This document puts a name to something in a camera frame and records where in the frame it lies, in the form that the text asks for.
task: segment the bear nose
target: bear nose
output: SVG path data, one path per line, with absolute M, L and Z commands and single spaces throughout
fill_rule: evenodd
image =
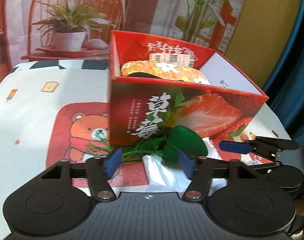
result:
M 101 139 L 105 139 L 107 137 L 107 131 L 103 128 L 96 128 L 92 132 L 92 138 L 94 140 L 100 141 Z

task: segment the yellow wall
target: yellow wall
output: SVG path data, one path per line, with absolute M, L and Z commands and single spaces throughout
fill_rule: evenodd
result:
M 246 0 L 225 56 L 262 87 L 289 38 L 300 0 Z

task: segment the cartoon bear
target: cartoon bear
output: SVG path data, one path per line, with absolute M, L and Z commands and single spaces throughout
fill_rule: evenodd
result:
M 81 163 L 84 161 L 83 158 L 88 144 L 106 147 L 100 139 L 108 139 L 109 136 L 107 116 L 107 113 L 86 115 L 81 112 L 73 115 L 73 124 L 70 129 L 70 147 L 65 153 L 65 159 L 70 159 L 74 163 Z

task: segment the curtain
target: curtain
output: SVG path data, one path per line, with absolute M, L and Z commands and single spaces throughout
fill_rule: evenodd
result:
M 268 106 L 291 138 L 304 145 L 304 0 L 287 45 L 263 87 Z

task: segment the chair backrest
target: chair backrest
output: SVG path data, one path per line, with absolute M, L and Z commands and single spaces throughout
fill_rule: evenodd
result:
M 106 20 L 115 24 L 113 27 L 102 27 L 102 31 L 92 30 L 91 38 L 100 38 L 107 44 L 110 43 L 111 31 L 122 29 L 125 19 L 125 0 L 80 0 L 83 3 L 96 4 L 101 6 L 100 12 L 106 14 Z M 43 36 L 44 30 L 37 30 L 39 25 L 32 25 L 34 22 L 51 17 L 47 12 L 50 8 L 46 4 L 64 4 L 64 0 L 32 0 L 29 23 L 28 23 L 28 54 L 38 47 L 45 47 L 51 44 L 52 34 Z

